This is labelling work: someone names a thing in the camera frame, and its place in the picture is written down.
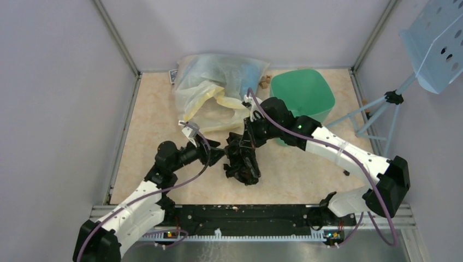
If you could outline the black trash bag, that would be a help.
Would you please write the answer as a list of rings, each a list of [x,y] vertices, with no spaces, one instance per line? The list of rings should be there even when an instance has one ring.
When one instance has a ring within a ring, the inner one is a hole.
[[[246,186],[259,182],[261,176],[256,159],[256,147],[248,134],[230,132],[224,148],[229,164],[223,164],[225,176],[235,178]]]

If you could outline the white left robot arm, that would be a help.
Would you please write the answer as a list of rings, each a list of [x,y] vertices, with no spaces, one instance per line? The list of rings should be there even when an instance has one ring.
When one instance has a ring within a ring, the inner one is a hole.
[[[72,260],[121,261],[151,228],[171,224],[174,202],[167,193],[180,187],[175,172],[196,160],[204,168],[214,165],[225,155],[220,145],[200,135],[180,148],[172,141],[162,142],[154,165],[135,191],[97,221],[87,220],[81,226]]]

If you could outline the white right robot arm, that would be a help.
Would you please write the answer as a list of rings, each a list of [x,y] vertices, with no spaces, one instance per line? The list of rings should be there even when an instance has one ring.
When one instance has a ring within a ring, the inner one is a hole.
[[[245,126],[253,135],[252,147],[280,139],[288,146],[324,157],[364,181],[361,188],[330,193],[322,201],[326,206],[321,208],[320,218],[325,224],[334,225],[342,217],[358,212],[369,211],[381,217],[396,215],[410,188],[405,159],[388,159],[364,151],[308,116],[295,117],[276,97],[260,100],[247,95],[243,105],[250,110]]]

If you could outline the green plastic trash bin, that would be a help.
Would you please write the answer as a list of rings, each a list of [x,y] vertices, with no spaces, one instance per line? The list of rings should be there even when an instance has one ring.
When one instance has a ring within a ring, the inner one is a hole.
[[[262,107],[279,125],[302,134],[315,121],[323,123],[335,105],[334,94],[313,69],[292,70],[270,82],[270,99]]]

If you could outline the small brown object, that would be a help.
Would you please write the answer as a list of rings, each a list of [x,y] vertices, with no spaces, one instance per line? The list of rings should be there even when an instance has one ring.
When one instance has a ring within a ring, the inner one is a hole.
[[[260,82],[259,82],[258,86],[259,86],[261,89],[267,89],[267,88],[270,86],[271,79],[272,79],[272,76],[271,76],[271,75],[262,76],[261,79],[260,79]]]

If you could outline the translucent yellow-trimmed plastic bag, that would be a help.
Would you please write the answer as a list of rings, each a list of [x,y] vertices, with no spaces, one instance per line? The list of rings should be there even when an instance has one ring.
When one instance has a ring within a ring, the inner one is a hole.
[[[188,55],[178,62],[173,96],[179,121],[196,123],[202,133],[242,127],[250,115],[243,105],[269,63],[221,53]]]

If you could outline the dark blue card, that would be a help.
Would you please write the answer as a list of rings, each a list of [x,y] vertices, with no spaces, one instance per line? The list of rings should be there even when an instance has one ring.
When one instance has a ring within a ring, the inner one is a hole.
[[[176,79],[176,76],[177,76],[177,72],[178,72],[178,69],[172,69],[172,70],[169,70],[168,73],[169,73],[169,80],[170,80],[170,83],[173,85],[175,83],[175,79]]]

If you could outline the light blue tripod stand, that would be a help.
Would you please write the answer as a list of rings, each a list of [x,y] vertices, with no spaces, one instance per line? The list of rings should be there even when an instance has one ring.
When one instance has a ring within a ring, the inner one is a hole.
[[[327,124],[327,127],[330,128],[332,126],[337,125],[338,123],[341,123],[346,119],[349,119],[351,124],[353,125],[354,132],[357,137],[368,138],[371,141],[376,141],[378,143],[385,143],[382,149],[380,149],[379,146],[376,146],[375,151],[378,152],[381,156],[386,157],[389,153],[390,144],[392,141],[392,136],[396,126],[397,117],[401,108],[401,104],[404,102],[402,94],[405,92],[406,89],[410,87],[410,85],[413,82],[415,82],[416,79],[416,75],[414,73],[411,74],[398,89],[386,92],[382,97],[372,102],[369,102],[361,106],[360,108]],[[372,128],[373,124],[377,122],[380,116],[382,116],[391,107],[394,107],[394,112],[388,135],[378,136],[368,134],[367,130]],[[358,126],[357,122],[354,119],[354,116],[357,114],[364,114],[366,118],[366,122],[361,127]]]

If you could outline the light blue perforated stand tray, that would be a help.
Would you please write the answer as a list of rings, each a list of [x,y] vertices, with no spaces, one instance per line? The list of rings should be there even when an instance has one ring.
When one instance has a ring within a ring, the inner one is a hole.
[[[399,35],[423,89],[440,94],[462,73],[462,1],[428,1]]]

